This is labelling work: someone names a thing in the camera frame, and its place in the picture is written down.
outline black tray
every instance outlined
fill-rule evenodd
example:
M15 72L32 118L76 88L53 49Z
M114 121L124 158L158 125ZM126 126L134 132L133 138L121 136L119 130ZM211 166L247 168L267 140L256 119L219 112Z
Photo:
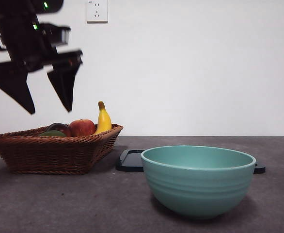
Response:
M144 150L125 150L116 163L118 171L143 171L141 153ZM254 174L264 173L266 167L256 161Z

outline gray table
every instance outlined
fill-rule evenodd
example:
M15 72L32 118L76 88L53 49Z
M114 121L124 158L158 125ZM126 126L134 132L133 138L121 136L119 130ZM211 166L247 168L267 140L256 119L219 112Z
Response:
M183 218L160 204L142 172L115 170L125 149L207 145L247 152L266 165L232 211ZM0 233L284 233L284 137L129 137L81 176L14 175L0 159Z

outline wicker basket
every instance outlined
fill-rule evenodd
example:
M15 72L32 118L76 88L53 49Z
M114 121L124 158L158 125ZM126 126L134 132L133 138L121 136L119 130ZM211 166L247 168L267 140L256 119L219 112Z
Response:
M85 137L38 137L47 126L0 134L0 157L15 174L81 175L107 155L123 129Z

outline banana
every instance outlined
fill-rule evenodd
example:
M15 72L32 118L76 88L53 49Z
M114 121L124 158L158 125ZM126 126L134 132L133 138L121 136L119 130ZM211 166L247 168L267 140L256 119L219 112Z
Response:
M94 135L112 129L111 118L107 110L105 110L104 103L102 101L99 101L98 106L99 106L98 127Z

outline teal bowl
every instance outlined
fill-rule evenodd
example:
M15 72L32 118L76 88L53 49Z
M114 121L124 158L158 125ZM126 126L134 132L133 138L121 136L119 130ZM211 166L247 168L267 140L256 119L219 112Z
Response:
M167 208L196 219L223 214L244 198L256 159L216 147L166 146L141 153L146 180Z

